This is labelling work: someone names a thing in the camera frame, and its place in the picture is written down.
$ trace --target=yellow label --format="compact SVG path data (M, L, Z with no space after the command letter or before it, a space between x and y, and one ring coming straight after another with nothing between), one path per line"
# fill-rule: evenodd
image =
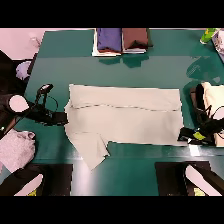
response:
M37 190L32 191L27 196L37 196Z
M205 138L205 136L203 136L200 132L195 132L195 133L193 134L193 136L194 136L196 139L198 139L198 140L202 140L202 139Z
M194 195L195 196L205 196L205 193L200 190L199 188L194 188Z

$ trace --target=green bottle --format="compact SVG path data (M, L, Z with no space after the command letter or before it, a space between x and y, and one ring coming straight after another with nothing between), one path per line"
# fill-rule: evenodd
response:
M201 37L200 42L202 44L207 44L220 29L221 28L207 28Z

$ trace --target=purple folded cloth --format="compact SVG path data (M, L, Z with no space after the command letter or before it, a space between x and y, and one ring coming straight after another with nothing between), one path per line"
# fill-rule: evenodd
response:
M99 52L122 51L121 28L97 28L97 50Z

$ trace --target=table surface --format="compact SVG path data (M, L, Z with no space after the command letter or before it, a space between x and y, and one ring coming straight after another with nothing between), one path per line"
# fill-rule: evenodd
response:
M93 30L45 32L25 97L34 101L43 84L52 83L50 96L63 111L69 99L68 85L178 88L184 125L195 127L190 88L202 81L224 83L223 63L212 42L199 42L203 30L151 30L154 44L142 55L116 58L92 57ZM54 110L54 101L47 107ZM73 163L71 195L158 195L154 163L157 161L209 160L224 178L224 148L198 147L192 157L187 147L118 144L110 142L107 158L92 172L67 139L64 127L44 127L24 119L17 130L36 133L34 163Z

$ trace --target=green table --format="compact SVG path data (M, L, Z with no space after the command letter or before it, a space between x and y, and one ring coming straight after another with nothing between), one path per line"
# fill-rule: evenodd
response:
M193 128L195 117L190 88L201 81L224 83L223 64L212 43L202 45L199 42L203 32L151 30L154 47L146 54L116 58L91 57L93 30L46 32L25 96L34 101L37 89L52 83L54 88L50 95L58 100L59 111L62 111L69 99L70 83L178 88L184 124ZM49 99L47 106L53 110L53 100ZM201 157L192 157L189 147L117 143L109 144L111 156L90 172L67 139L63 127L43 127L24 119L16 128L36 133L34 163L74 164L71 195L157 195L155 161L209 160L212 169L224 175L223 169L219 169L223 166L223 148L199 147Z

